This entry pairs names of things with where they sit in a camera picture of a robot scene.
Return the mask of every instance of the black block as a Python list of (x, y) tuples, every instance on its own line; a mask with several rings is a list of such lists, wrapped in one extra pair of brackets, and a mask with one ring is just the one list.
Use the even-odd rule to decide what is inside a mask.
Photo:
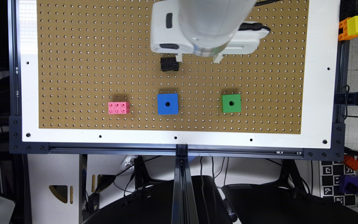
[(356, 186), (353, 183), (348, 183), (345, 186), (345, 190), (347, 190), (348, 192), (352, 193), (352, 194), (357, 194), (358, 193), (358, 186)]
[(166, 63), (161, 63), (161, 71), (163, 71), (163, 72), (168, 71), (168, 70), (167, 70), (167, 64), (166, 64)]
[(179, 62), (175, 57), (160, 58), (161, 71), (179, 71)]
[(172, 63), (167, 63), (167, 69), (168, 69), (168, 71), (172, 71), (172, 70), (173, 70), (173, 65), (172, 65)]

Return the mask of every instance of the pegboard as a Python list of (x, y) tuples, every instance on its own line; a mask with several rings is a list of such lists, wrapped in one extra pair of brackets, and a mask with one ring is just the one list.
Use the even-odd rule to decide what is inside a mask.
[[(253, 8), (247, 20), (272, 30), (254, 53), (184, 55), (178, 72), (150, 50), (153, 3), (37, 1), (39, 128), (301, 133), (308, 1)], [(178, 93), (178, 115), (157, 114), (159, 93)], [(222, 113), (234, 93), (241, 112)], [(109, 114), (110, 101), (131, 113)]]

